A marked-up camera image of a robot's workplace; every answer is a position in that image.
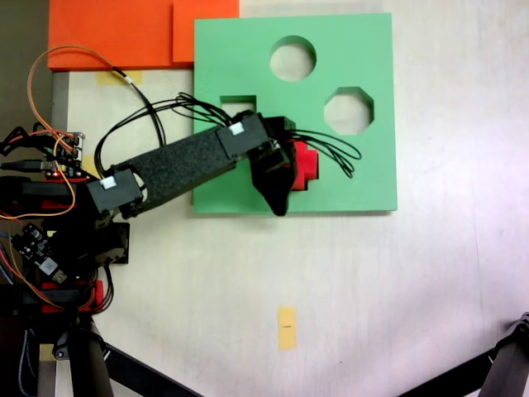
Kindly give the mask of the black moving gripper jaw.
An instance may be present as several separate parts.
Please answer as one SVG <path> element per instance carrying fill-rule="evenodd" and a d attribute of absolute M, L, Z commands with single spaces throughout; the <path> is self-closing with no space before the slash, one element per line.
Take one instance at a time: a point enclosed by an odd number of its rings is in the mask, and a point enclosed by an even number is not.
<path fill-rule="evenodd" d="M 252 184 L 269 205 L 275 216 L 282 217 L 288 212 L 288 196 L 294 185 L 294 168 L 281 166 L 266 170 L 256 163 L 250 164 Z"/>

